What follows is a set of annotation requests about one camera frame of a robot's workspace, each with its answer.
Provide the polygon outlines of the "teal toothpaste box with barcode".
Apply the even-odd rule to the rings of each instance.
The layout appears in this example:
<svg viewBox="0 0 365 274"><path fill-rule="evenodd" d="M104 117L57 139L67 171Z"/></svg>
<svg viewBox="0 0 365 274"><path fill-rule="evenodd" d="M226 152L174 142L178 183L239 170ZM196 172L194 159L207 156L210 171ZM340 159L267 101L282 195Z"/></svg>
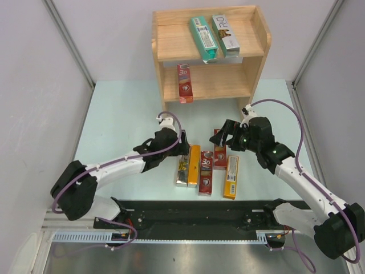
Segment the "teal toothpaste box with barcode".
<svg viewBox="0 0 365 274"><path fill-rule="evenodd" d="M202 61L217 62L218 46L205 17L191 17L189 27Z"/></svg>

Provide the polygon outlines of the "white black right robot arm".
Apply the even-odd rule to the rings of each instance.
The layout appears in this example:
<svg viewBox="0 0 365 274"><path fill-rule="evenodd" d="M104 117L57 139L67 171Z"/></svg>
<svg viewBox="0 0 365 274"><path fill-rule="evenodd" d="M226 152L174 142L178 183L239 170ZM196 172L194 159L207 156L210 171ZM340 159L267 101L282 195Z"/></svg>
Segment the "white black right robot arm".
<svg viewBox="0 0 365 274"><path fill-rule="evenodd" d="M275 141L268 118L259 116L244 123L228 119L209 140L233 151L255 153L260 166L287 183L311 209L306 212L277 199L272 209L263 214L268 228L288 225L314 239L330 259L344 256L364 241L364 209L358 203L348 204L338 198L305 173L294 153Z"/></svg>

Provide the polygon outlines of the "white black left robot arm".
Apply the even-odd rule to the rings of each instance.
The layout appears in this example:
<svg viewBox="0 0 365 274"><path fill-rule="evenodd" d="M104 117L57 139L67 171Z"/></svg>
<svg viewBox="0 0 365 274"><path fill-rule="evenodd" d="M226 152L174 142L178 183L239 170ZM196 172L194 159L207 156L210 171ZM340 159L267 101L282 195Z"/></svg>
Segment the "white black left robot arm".
<svg viewBox="0 0 365 274"><path fill-rule="evenodd" d="M96 191L127 175L149 171L169 156L187 155L188 152L185 130L178 134L163 127L155 132L154 138L136 146L123 158L89 165L75 160L68 164L50 191L54 199L52 211L65 214L70 221L89 214L104 218L112 227L120 228L126 221L121 205L115 198L96 195Z"/></svg>

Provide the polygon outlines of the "silver teal toothpaste box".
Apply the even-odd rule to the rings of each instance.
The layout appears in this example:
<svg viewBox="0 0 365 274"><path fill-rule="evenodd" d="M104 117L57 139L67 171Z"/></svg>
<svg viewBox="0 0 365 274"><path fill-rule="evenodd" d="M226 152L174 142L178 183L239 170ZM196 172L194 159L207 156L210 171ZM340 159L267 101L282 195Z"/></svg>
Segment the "silver teal toothpaste box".
<svg viewBox="0 0 365 274"><path fill-rule="evenodd" d="M226 15L213 15L212 22L212 28L218 39L224 58L239 57L240 44Z"/></svg>

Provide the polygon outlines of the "red 3D toothpaste box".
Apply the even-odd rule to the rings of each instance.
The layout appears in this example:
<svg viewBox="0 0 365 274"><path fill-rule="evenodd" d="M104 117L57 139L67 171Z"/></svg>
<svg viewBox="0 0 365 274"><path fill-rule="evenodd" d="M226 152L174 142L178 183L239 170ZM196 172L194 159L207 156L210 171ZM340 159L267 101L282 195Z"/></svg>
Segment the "red 3D toothpaste box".
<svg viewBox="0 0 365 274"><path fill-rule="evenodd" d="M186 63L177 65L177 83L180 103L193 102L192 81L190 66Z"/></svg>
<svg viewBox="0 0 365 274"><path fill-rule="evenodd" d="M227 154L226 146L220 147L219 145L214 145L214 170L226 170L227 167Z"/></svg>
<svg viewBox="0 0 365 274"><path fill-rule="evenodd" d="M211 151L202 151L200 156L198 194L202 196L211 196L212 185L213 185L213 153Z"/></svg>

